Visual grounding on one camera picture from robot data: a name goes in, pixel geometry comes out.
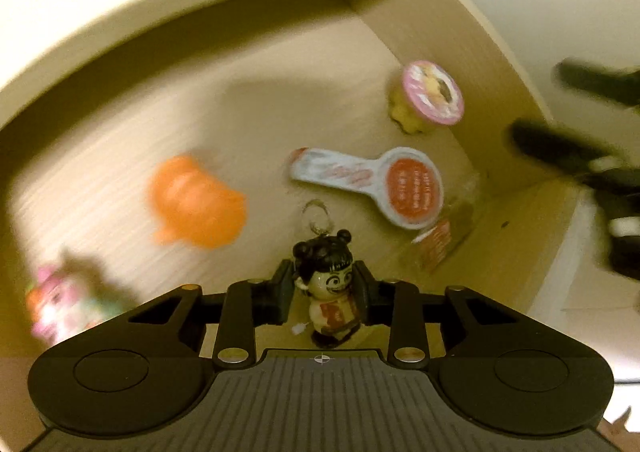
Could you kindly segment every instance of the figurine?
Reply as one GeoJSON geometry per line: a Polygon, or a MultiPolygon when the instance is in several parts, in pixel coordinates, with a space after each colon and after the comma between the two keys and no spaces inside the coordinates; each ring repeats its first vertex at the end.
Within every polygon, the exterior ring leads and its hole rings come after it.
{"type": "Polygon", "coordinates": [[[31,314],[31,333],[54,346],[123,312],[114,302],[97,299],[80,273],[64,267],[44,265],[37,283],[26,294],[31,314]]]}
{"type": "Polygon", "coordinates": [[[164,226],[161,244],[179,239],[215,248],[233,242],[246,222],[246,199],[208,175],[188,155],[165,161],[156,172],[150,200],[164,226]]]}
{"type": "Polygon", "coordinates": [[[353,257],[346,229],[337,235],[322,234],[293,247],[296,286],[311,297],[309,318],[314,325],[311,339],[321,349],[346,342],[360,328],[350,291],[353,257]]]}

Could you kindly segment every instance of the yogurt cup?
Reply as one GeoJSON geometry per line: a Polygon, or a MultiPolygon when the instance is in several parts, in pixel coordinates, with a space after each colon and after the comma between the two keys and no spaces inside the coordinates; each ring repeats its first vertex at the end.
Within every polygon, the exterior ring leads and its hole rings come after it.
{"type": "Polygon", "coordinates": [[[432,226],[444,202],[438,169],[425,154],[408,147],[373,160],[301,148],[294,152],[289,172],[298,181],[367,194],[387,219],[405,229],[432,226]]]}
{"type": "Polygon", "coordinates": [[[407,65],[391,93],[389,116],[408,134],[455,125],[465,112],[462,93],[442,67],[420,60],[407,65]]]}

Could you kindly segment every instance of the pink lid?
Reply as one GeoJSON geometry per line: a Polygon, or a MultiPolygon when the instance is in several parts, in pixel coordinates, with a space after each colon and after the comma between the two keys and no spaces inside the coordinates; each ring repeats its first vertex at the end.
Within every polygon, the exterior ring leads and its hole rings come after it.
{"type": "Polygon", "coordinates": [[[432,62],[420,60],[406,66],[402,88],[415,111],[434,123],[453,125],[465,112],[465,102],[456,82],[432,62]]]}

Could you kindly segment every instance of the pink toy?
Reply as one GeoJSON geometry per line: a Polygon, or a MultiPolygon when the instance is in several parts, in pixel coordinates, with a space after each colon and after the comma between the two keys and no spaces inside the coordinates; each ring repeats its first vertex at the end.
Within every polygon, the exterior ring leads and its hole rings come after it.
{"type": "Polygon", "coordinates": [[[78,273],[53,265],[38,269],[37,284],[26,295],[32,334],[50,346],[96,326],[119,313],[113,305],[97,301],[78,273]]]}

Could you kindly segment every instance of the orange toy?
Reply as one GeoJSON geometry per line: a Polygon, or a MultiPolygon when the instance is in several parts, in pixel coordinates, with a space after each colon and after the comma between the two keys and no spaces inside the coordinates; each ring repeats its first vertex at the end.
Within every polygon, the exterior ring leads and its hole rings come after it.
{"type": "Polygon", "coordinates": [[[246,222],[244,195],[208,175],[190,156],[165,161],[149,192],[164,222],[156,233],[161,244],[184,239],[215,248],[233,242],[246,222]]]}

